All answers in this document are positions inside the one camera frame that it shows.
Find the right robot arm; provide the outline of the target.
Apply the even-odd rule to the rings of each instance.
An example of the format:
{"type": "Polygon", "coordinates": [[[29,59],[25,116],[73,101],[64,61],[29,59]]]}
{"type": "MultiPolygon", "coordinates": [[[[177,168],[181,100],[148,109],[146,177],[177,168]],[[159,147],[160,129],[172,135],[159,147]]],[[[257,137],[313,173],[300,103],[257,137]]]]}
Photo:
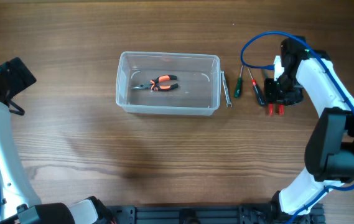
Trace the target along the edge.
{"type": "Polygon", "coordinates": [[[304,92],[319,120],[305,148],[304,169],[268,203],[269,222],[294,223],[329,192],[354,189],[354,98],[325,51],[309,49],[304,37],[290,37],[281,42],[274,76],[264,81],[265,99],[282,113],[300,103],[304,92]]]}

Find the clear plastic container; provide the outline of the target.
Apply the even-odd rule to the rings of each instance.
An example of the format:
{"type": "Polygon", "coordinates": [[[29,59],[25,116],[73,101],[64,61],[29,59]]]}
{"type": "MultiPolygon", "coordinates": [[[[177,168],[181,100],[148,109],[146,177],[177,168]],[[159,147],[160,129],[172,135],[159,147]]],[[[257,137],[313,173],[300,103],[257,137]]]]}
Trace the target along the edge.
{"type": "Polygon", "coordinates": [[[115,99],[128,113],[210,116],[220,97],[216,55],[126,51],[120,56],[115,99]]]}

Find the red black screwdriver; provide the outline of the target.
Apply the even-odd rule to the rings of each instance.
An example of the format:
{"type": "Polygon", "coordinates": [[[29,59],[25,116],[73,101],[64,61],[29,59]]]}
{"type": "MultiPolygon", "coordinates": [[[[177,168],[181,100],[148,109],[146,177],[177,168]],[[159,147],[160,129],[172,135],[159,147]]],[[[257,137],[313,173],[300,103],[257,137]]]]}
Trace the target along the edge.
{"type": "Polygon", "coordinates": [[[251,70],[250,68],[248,68],[248,73],[251,77],[251,82],[252,82],[252,85],[253,85],[253,91],[254,91],[254,94],[256,96],[256,99],[257,99],[257,102],[260,106],[265,106],[266,105],[266,102],[265,102],[265,99],[264,99],[264,96],[263,96],[263,93],[259,87],[259,85],[257,84],[256,80],[254,79],[252,73],[251,73],[251,70]]]}

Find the silver wrench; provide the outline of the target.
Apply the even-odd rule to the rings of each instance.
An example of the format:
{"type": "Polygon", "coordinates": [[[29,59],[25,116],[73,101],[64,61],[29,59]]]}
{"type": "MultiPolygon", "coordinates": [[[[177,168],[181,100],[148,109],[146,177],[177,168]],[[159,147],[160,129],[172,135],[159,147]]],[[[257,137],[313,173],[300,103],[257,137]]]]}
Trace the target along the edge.
{"type": "Polygon", "coordinates": [[[225,72],[222,70],[221,71],[221,79],[223,82],[223,89],[225,92],[225,98],[226,98],[226,107],[227,108],[232,108],[233,104],[230,100],[230,94],[229,94],[229,89],[228,89],[228,85],[227,85],[227,81],[226,81],[226,77],[225,77],[225,72]]]}

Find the red handle cutters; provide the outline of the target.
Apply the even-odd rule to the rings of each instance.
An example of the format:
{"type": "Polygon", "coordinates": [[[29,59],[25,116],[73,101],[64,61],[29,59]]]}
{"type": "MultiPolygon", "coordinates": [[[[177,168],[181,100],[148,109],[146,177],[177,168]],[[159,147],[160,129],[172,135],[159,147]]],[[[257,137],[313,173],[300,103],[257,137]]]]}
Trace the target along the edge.
{"type": "Polygon", "coordinates": [[[261,70],[261,73],[264,78],[264,99],[268,107],[268,115],[272,116],[274,114],[283,115],[284,106],[277,102],[278,90],[277,82],[268,75],[268,72],[265,69],[261,70]]]}

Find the green handle screwdriver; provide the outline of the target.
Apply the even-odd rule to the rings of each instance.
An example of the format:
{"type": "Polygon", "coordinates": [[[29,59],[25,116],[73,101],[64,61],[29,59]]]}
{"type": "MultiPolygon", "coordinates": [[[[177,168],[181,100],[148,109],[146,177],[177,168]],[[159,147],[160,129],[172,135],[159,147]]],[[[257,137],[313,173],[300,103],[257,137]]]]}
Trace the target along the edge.
{"type": "Polygon", "coordinates": [[[236,82],[235,91],[234,91],[235,98],[239,98],[241,96],[242,84],[243,84],[243,68],[244,68],[244,65],[241,66],[240,74],[239,74],[239,77],[236,82]]]}

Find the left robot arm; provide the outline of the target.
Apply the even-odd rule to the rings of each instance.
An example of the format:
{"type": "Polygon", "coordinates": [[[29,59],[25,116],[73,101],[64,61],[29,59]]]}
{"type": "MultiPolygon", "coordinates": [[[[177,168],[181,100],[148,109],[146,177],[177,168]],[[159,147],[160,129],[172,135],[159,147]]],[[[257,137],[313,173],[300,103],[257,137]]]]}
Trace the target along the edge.
{"type": "Polygon", "coordinates": [[[12,99],[36,81],[19,57],[0,65],[0,223],[117,223],[94,196],[69,206],[43,204],[27,180],[11,127],[11,116],[25,111],[12,99]]]}

